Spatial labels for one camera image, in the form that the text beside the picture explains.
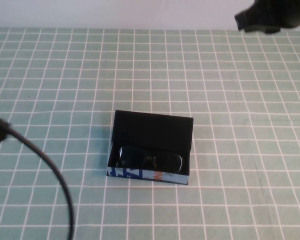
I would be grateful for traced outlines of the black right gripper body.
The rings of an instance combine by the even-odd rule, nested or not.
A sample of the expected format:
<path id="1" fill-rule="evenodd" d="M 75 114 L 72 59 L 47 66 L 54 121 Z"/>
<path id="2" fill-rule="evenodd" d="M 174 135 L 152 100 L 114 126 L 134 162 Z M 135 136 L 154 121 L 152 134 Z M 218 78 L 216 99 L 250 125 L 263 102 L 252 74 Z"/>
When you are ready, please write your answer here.
<path id="1" fill-rule="evenodd" d="M 300 0 L 255 0 L 256 20 L 263 26 L 298 28 Z"/>

